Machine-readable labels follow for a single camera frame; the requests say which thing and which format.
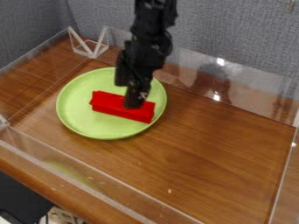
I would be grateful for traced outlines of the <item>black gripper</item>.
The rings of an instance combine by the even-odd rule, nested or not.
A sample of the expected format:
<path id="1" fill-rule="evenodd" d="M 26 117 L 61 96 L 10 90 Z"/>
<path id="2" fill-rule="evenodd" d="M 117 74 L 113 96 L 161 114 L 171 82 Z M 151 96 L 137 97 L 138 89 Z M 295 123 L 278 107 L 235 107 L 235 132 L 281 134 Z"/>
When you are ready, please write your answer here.
<path id="1" fill-rule="evenodd" d="M 127 87 L 127 109 L 139 109 L 150 95 L 154 71 L 163 67 L 174 49 L 173 25 L 173 20 L 161 17 L 135 18 L 133 38 L 117 58 L 115 85 Z"/>

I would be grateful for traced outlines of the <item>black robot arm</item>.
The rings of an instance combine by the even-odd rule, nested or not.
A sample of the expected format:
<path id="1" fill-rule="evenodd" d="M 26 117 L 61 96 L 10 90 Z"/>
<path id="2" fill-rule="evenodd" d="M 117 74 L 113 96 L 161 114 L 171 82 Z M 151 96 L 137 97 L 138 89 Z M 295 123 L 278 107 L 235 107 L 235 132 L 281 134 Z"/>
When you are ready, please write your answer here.
<path id="1" fill-rule="evenodd" d="M 151 91 L 155 70 L 174 49 L 169 28 L 178 18 L 178 0 L 135 0 L 133 38 L 117 58 L 115 85 L 127 87 L 125 107 L 139 109 Z"/>

